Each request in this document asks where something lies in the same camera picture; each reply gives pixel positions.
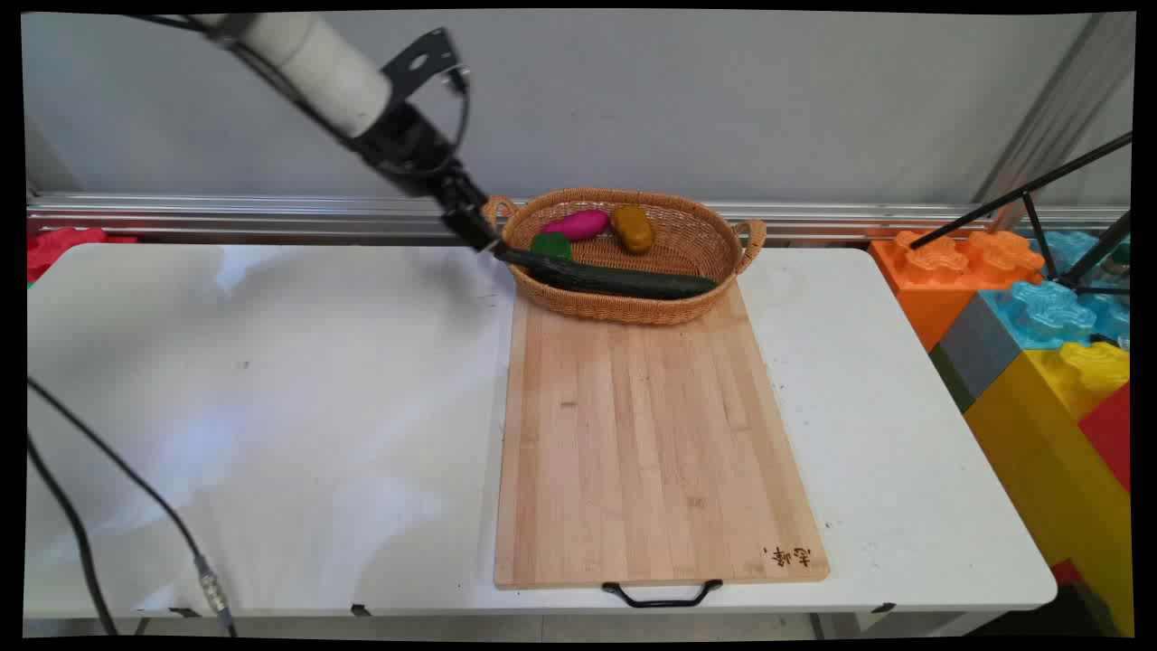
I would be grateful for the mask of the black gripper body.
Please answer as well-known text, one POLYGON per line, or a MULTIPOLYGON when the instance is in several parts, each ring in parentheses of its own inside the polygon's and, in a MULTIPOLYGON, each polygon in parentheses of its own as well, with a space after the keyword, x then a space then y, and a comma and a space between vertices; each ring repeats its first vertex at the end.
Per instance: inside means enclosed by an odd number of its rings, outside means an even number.
POLYGON ((471 104, 463 102, 457 131, 445 136, 417 106, 401 102, 354 139, 354 151, 408 197, 449 201, 449 173, 466 172, 458 151, 470 114, 471 104))

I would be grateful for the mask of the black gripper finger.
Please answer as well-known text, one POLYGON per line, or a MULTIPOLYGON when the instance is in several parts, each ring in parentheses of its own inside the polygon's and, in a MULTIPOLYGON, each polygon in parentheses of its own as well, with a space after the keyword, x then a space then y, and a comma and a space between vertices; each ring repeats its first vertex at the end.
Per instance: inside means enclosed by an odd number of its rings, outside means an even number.
POLYGON ((476 249, 478 252, 493 252, 496 249, 503 247, 495 227, 491 224, 489 219, 484 214, 481 205, 458 205, 452 207, 452 209, 445 210, 441 220, 443 225, 451 234, 457 235, 467 247, 476 249))
POLYGON ((455 213, 478 213, 481 214, 489 197, 466 172, 449 173, 449 210, 455 213))

